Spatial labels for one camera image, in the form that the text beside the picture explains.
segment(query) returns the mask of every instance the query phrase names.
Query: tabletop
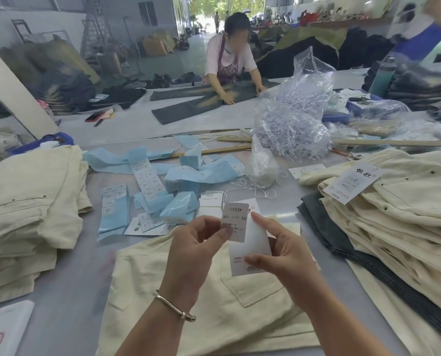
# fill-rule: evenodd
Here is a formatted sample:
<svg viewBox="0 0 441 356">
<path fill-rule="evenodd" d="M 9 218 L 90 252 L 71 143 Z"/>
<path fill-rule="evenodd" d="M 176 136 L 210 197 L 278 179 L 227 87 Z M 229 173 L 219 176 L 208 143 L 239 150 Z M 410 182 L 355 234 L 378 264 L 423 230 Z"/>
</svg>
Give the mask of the tabletop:
<svg viewBox="0 0 441 356">
<path fill-rule="evenodd" d="M 163 150 L 177 147 L 179 144 L 173 137 L 169 137 L 112 143 L 104 145 L 104 147 L 111 152 L 121 154 L 141 145 L 145 145 L 148 150 Z M 212 140 L 206 141 L 205 145 L 209 148 L 217 148 L 226 144 Z M 240 161 L 246 162 L 250 151 L 238 151 L 233 155 Z M 346 261 L 332 255 L 324 248 L 296 209 L 301 203 L 300 198 L 312 192 L 313 188 L 300 186 L 298 181 L 288 172 L 288 168 L 317 163 L 323 163 L 329 167 L 345 161 L 345 158 L 330 153 L 324 160 L 291 161 L 278 157 L 277 161 L 281 171 L 285 172 L 278 177 L 278 181 L 282 185 L 275 183 L 272 186 L 272 189 L 277 193 L 276 198 L 258 198 L 261 213 L 267 216 L 275 215 L 280 222 L 300 222 L 302 235 L 306 238 L 321 267 L 322 274 L 337 297 L 383 341 L 393 355 L 408 355 L 406 348 L 363 290 Z M 162 162 L 177 161 L 172 159 Z M 87 192 L 94 209 L 87 215 L 83 215 L 83 229 L 75 248 L 70 251 L 59 250 L 55 269 L 44 272 L 36 280 L 33 293 L 0 303 L 0 307 L 24 299 L 32 300 L 35 303 L 17 356 L 88 356 L 95 353 L 102 314 L 109 293 L 115 252 L 145 239 L 114 235 L 101 242 L 97 241 L 97 230 L 101 216 L 101 189 L 124 182 L 127 183 L 130 195 L 139 192 L 133 175 L 95 171 L 89 173 Z M 201 191 L 226 191 L 228 202 L 255 197 L 254 191 L 249 187 L 228 191 L 235 187 L 239 186 L 230 183 L 202 185 Z M 130 218 L 135 217 L 138 213 L 139 210 L 135 210 L 133 202 L 131 202 Z M 323 356 L 324 353 L 319 347 L 313 347 L 262 353 L 262 355 Z"/>
<path fill-rule="evenodd" d="M 366 69 L 357 69 L 333 72 L 334 87 L 360 89 L 365 71 Z M 152 114 L 152 110 L 194 100 L 197 97 L 145 102 L 150 94 L 151 91 L 128 110 L 116 112 L 113 119 L 105 120 L 97 127 L 93 127 L 90 122 L 84 122 L 87 115 L 73 115 L 60 117 L 62 121 L 59 128 L 73 137 L 76 144 L 84 147 L 197 131 L 251 128 L 254 124 L 255 108 L 259 104 L 259 99 L 255 98 L 161 125 Z"/>
</svg>

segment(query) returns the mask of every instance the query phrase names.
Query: window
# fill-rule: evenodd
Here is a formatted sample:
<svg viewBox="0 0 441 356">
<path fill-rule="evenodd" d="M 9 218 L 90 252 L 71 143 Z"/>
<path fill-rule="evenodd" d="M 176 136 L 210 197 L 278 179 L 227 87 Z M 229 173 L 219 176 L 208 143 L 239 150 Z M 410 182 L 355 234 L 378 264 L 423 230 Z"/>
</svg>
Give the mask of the window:
<svg viewBox="0 0 441 356">
<path fill-rule="evenodd" d="M 153 1 L 138 2 L 138 7 L 140 8 L 141 19 L 145 26 L 158 26 Z"/>
</svg>

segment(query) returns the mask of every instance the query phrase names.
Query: woman in floral apron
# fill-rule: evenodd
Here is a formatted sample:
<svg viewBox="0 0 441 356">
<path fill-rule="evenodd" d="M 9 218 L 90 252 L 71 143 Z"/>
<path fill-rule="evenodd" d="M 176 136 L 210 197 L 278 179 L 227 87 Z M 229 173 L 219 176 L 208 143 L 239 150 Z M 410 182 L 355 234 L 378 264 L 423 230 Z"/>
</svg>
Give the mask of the woman in floral apron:
<svg viewBox="0 0 441 356">
<path fill-rule="evenodd" d="M 265 89 L 248 44 L 249 36 L 250 21 L 247 15 L 236 12 L 225 21 L 224 34 L 215 35 L 207 45 L 206 72 L 202 84 L 211 85 L 228 105 L 233 105 L 235 99 L 224 91 L 222 85 L 235 82 L 242 69 L 250 72 L 258 93 Z"/>
</svg>

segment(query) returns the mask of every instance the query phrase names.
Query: bracelet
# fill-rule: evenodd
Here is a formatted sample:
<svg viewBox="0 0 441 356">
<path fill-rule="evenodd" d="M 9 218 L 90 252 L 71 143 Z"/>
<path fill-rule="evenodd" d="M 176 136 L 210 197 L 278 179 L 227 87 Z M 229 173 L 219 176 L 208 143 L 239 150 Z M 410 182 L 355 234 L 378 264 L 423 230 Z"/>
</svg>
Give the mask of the bracelet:
<svg viewBox="0 0 441 356">
<path fill-rule="evenodd" d="M 167 305 L 171 310 L 175 311 L 183 320 L 186 320 L 188 322 L 194 322 L 196 320 L 196 317 L 191 315 L 190 313 L 185 313 L 176 308 L 173 304 L 171 304 L 167 299 L 165 299 L 163 296 L 160 295 L 160 291 L 156 290 L 156 293 L 153 293 L 153 296 L 155 299 L 160 300 L 165 305 Z"/>
</svg>

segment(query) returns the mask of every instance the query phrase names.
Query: smartphone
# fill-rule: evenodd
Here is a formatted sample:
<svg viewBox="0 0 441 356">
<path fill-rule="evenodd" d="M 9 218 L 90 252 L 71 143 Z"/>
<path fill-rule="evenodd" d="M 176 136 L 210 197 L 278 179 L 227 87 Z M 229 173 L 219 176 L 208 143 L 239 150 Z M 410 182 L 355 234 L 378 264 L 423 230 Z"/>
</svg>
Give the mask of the smartphone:
<svg viewBox="0 0 441 356">
<path fill-rule="evenodd" d="M 106 112 L 107 112 L 107 110 L 97 111 L 97 112 L 91 114 L 89 117 L 87 117 L 87 119 L 85 119 L 85 122 L 98 121 L 103 115 L 105 115 Z"/>
</svg>

